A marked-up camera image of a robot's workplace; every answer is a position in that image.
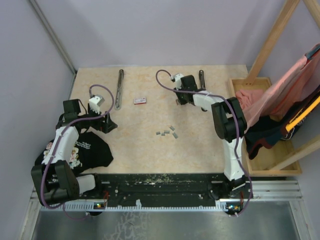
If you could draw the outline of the black silver stapler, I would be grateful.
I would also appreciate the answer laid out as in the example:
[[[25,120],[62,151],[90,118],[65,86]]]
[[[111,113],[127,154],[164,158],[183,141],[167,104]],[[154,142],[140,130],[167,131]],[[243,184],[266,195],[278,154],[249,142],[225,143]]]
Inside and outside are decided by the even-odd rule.
[[[205,74],[202,69],[199,70],[198,77],[199,77],[199,81],[200,81],[200,88],[205,90],[206,89]]]
[[[122,106],[124,75],[125,75],[124,70],[120,69],[118,72],[117,91],[116,91],[116,98],[115,98],[115,104],[114,104],[115,110],[120,110]]]

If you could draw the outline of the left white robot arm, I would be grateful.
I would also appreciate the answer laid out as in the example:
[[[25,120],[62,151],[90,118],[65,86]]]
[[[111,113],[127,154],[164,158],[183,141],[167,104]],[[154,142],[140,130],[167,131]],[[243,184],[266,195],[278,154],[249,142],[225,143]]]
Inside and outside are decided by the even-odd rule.
[[[104,186],[95,173],[84,175],[88,169],[108,167],[113,161],[109,145],[89,128],[104,134],[118,126],[100,106],[104,98],[90,97],[84,109],[79,99],[63,102],[63,114],[55,127],[55,138],[37,157],[31,169],[38,199],[43,206],[52,207],[78,199],[83,193],[97,199]]]

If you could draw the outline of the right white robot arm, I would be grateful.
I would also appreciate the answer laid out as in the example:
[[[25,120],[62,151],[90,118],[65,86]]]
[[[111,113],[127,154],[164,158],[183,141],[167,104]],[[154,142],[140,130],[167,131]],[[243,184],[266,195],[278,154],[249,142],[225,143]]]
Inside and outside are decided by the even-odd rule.
[[[224,151],[224,175],[227,178],[223,192],[229,198],[235,198],[241,187],[246,184],[242,166],[242,143],[247,122],[235,97],[224,98],[198,88],[193,75],[181,73],[173,75],[175,94],[181,105],[192,104],[212,113],[214,129],[222,140]]]

